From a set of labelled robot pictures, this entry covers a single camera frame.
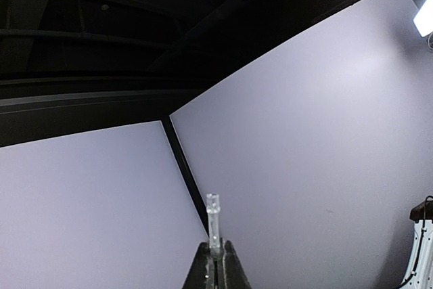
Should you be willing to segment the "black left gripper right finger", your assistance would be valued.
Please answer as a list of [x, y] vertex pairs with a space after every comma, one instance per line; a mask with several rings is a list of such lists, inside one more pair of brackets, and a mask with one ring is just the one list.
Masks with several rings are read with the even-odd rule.
[[251, 289], [240, 259], [231, 241], [223, 240], [216, 258], [216, 288]]

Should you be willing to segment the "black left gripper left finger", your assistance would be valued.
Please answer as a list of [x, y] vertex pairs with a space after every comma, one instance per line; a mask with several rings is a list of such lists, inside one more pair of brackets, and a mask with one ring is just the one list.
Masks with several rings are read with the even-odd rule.
[[215, 265], [208, 242], [200, 243], [182, 289], [214, 289], [217, 278]]

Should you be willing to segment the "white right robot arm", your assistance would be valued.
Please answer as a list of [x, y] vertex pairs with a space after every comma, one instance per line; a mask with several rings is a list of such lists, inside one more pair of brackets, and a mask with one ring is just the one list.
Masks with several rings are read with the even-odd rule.
[[414, 222], [412, 251], [397, 288], [432, 289], [432, 196], [414, 207], [409, 218]]

